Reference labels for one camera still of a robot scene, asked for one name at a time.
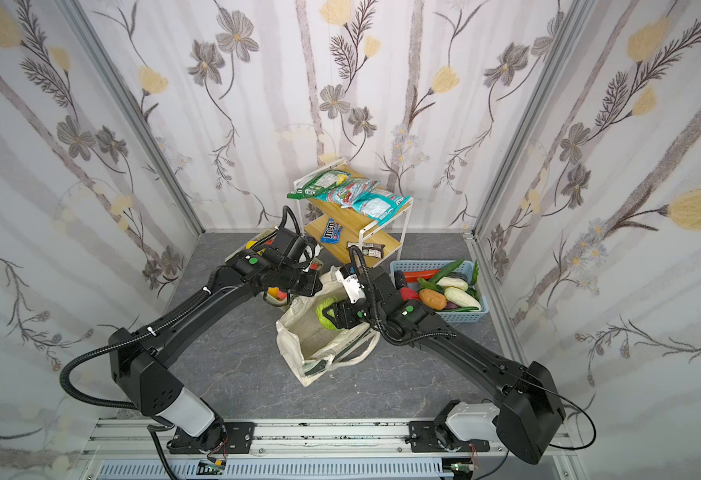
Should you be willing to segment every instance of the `wallpaper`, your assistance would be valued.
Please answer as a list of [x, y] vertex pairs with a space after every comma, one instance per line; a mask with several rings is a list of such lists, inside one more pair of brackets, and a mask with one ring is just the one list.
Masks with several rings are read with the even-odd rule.
[[701, 478], [701, 1], [595, 4], [480, 239], [589, 478]]
[[[67, 478], [96, 420], [58, 370], [160, 316], [195, 235], [53, 2], [0, 2], [0, 478]], [[73, 372], [122, 394], [106, 357]]]
[[295, 179], [345, 157], [415, 198], [410, 226], [459, 230], [569, 2], [82, 4], [205, 227], [270, 224]]

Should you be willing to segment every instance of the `bag handle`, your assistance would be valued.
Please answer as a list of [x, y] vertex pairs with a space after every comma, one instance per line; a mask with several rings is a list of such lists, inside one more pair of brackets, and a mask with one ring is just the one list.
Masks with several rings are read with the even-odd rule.
[[335, 368], [340, 368], [342, 366], [356, 365], [357, 363], [359, 363], [359, 362], [363, 361], [365, 358], [367, 358], [369, 356], [369, 354], [372, 353], [372, 350], [374, 350], [375, 347], [377, 346], [377, 342], [380, 341], [380, 332], [375, 332], [375, 334], [371, 338], [372, 338], [372, 341], [369, 342], [369, 346], [367, 347], [367, 349], [363, 353], [361, 353], [361, 355], [357, 356], [354, 359], [346, 360], [344, 362], [332, 362], [332, 364], [331, 364], [332, 370], [334, 370]]

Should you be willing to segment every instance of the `carrot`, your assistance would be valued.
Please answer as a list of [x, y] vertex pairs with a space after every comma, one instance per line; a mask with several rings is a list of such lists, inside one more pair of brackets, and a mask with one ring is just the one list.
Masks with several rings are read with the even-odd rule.
[[423, 270], [422, 272], [404, 272], [403, 276], [407, 279], [407, 282], [417, 282], [418, 278], [428, 280], [433, 275], [438, 274], [439, 270], [441, 269], [437, 268], [435, 270]]

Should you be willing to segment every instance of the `vegetable basket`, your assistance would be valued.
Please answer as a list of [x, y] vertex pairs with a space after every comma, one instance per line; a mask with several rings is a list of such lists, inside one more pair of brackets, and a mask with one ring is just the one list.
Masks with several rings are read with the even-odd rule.
[[[435, 270], [449, 264], [451, 260], [394, 260], [391, 262], [391, 279], [394, 278], [394, 271], [401, 270], [402, 272], [420, 272], [423, 270]], [[455, 272], [465, 275], [469, 281], [473, 275], [473, 262], [464, 261]], [[420, 291], [420, 285], [417, 282], [409, 283], [412, 290]], [[481, 295], [481, 310], [473, 312], [438, 312], [441, 317], [449, 323], [476, 323], [489, 312], [487, 305], [487, 297]]]

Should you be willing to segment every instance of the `chip bag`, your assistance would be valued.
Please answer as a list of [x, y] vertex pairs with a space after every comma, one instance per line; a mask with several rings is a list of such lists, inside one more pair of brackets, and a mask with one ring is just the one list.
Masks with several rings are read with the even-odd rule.
[[327, 190], [342, 185], [349, 177], [350, 175], [342, 170], [327, 170], [310, 179], [310, 181], [302, 187], [292, 190], [287, 194], [287, 198], [299, 200], [302, 198], [316, 197]]
[[341, 186], [324, 192], [316, 198], [338, 204], [343, 208], [351, 208], [356, 200], [375, 188], [379, 183], [377, 180], [369, 180], [368, 178], [351, 178], [346, 180]]
[[409, 201], [410, 197], [401, 197], [382, 188], [374, 188], [358, 198], [353, 209], [359, 214], [377, 220], [380, 225], [394, 216], [398, 207]]

